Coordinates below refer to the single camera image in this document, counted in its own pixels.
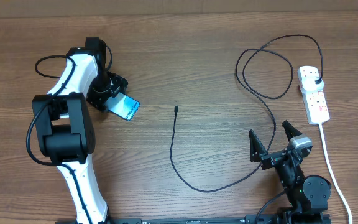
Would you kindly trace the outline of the blue Galaxy smartphone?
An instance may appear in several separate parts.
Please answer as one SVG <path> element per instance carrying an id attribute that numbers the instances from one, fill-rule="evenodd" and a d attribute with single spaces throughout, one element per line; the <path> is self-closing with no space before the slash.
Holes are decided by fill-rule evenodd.
<path id="1" fill-rule="evenodd" d="M 110 112 L 130 121 L 140 108 L 140 103 L 123 93 L 118 93 L 115 97 L 108 98 L 106 106 Z"/>

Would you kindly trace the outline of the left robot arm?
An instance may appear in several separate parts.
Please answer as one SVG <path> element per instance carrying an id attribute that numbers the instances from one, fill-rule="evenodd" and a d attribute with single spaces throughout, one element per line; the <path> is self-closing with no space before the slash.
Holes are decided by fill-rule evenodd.
<path id="1" fill-rule="evenodd" d="M 96 134 L 88 106 L 129 121 L 139 102 L 126 95 L 127 80 L 110 71 L 112 52 L 99 37 L 86 38 L 84 47 L 62 58 L 66 67 L 56 85 L 32 100 L 27 152 L 34 162 L 60 171 L 75 205 L 75 223 L 110 223 L 93 168 Z"/>

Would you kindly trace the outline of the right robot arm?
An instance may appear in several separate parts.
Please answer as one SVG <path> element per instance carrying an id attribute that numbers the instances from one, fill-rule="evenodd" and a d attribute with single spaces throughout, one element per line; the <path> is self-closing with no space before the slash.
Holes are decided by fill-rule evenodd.
<path id="1" fill-rule="evenodd" d="M 328 199 L 331 183 L 320 175 L 305 176 L 300 164 L 309 156 L 312 140 L 294 128 L 288 121 L 282 126 L 288 139 L 288 146 L 281 151 L 269 153 L 253 130 L 249 131 L 250 160 L 261 163 L 263 170 L 274 168 L 283 187 L 283 192 L 269 200 L 256 215 L 246 215 L 246 223 L 331 223 L 328 214 Z M 262 212 L 273 201 L 286 195 L 290 203 L 275 214 Z"/>

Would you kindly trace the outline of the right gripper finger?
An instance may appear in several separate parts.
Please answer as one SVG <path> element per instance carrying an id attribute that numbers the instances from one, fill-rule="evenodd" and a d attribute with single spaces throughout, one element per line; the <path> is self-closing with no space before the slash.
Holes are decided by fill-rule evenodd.
<path id="1" fill-rule="evenodd" d="M 285 130 L 285 134 L 289 141 L 290 141 L 290 139 L 297 137 L 297 136 L 301 136 L 303 134 L 299 130 L 297 130 L 294 126 L 292 126 L 287 120 L 285 120 L 282 123 L 282 126 Z"/>
<path id="2" fill-rule="evenodd" d="M 249 131 L 249 139 L 250 139 L 250 161 L 260 162 L 261 157 L 267 154 L 267 150 L 264 148 L 264 145 L 261 143 L 260 139 L 252 129 Z"/>

